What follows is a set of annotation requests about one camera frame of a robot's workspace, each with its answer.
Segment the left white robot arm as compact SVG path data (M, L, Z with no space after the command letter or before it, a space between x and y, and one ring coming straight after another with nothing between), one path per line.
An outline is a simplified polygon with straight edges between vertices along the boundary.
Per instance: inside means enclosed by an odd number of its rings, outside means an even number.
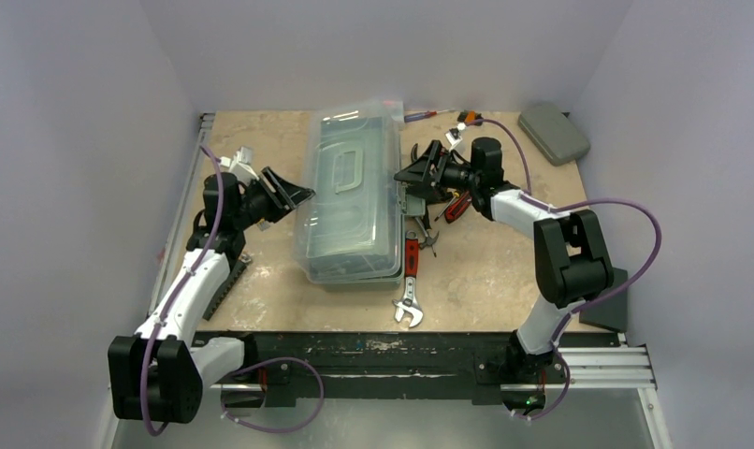
M137 330L115 337L108 348L114 414L142 422L152 436L191 422L203 393L226 375L238 383L256 376L259 357L243 339L215 337L194 350L194 336L247 267L247 229L266 229L315 195L270 167L254 169L248 147L230 157L202 151L213 172L203 182L203 207L193 218L181 268Z

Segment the green plastic tool box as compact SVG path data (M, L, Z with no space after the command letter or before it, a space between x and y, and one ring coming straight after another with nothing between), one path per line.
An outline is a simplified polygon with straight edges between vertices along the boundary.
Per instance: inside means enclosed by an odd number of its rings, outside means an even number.
M400 126L380 100L316 111L302 185L315 196L297 210L293 257L330 289L380 288L403 276L406 199Z

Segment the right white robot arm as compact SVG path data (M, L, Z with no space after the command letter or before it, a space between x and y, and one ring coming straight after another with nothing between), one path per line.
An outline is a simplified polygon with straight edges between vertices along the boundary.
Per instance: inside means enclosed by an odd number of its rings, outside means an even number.
M433 140L394 179L413 194L457 190L487 220L508 225L533 242L539 297L523 324L511 334L500 373L526 381L553 360L564 319L596 299L614 281L614 269L597 215L591 210L558 211L537 202L507 181L502 146L475 138L469 160Z

